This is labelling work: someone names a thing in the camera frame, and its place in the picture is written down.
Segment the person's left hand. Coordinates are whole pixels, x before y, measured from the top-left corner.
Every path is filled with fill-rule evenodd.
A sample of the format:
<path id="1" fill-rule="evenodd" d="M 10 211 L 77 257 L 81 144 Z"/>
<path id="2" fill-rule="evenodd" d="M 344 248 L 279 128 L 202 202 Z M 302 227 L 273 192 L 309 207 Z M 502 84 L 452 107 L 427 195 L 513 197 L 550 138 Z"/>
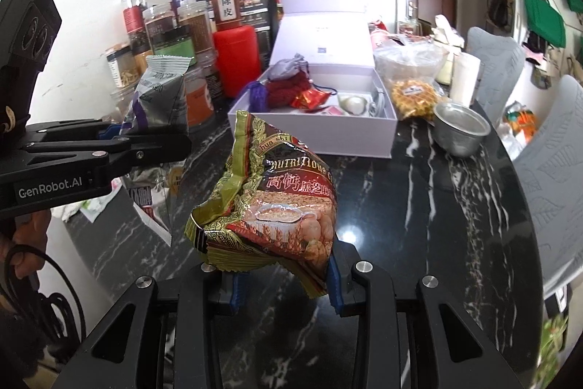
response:
<path id="1" fill-rule="evenodd" d="M 8 252 L 15 245 L 27 245 L 46 252 L 47 229 L 50 226 L 51 213 L 49 210 L 36 211 L 29 221 L 21 224 L 11 239 L 1 237 L 1 261 L 4 262 Z M 30 253 L 17 253 L 12 259 L 15 276 L 24 279 L 44 266 L 44 259 Z"/>

